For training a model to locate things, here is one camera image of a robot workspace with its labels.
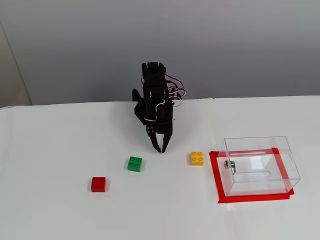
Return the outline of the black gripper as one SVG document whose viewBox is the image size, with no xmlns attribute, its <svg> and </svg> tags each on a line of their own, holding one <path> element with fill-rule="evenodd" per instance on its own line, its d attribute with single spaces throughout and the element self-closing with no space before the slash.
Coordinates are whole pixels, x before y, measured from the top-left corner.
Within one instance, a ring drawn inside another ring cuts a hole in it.
<svg viewBox="0 0 320 240">
<path fill-rule="evenodd" d="M 150 120 L 144 118 L 144 124 L 146 125 L 146 133 L 149 136 L 152 146 L 159 153 L 164 153 L 168 147 L 170 139 L 173 134 L 173 121 L 172 120 Z M 156 134 L 162 134 L 162 148 L 160 148 Z"/>
</svg>

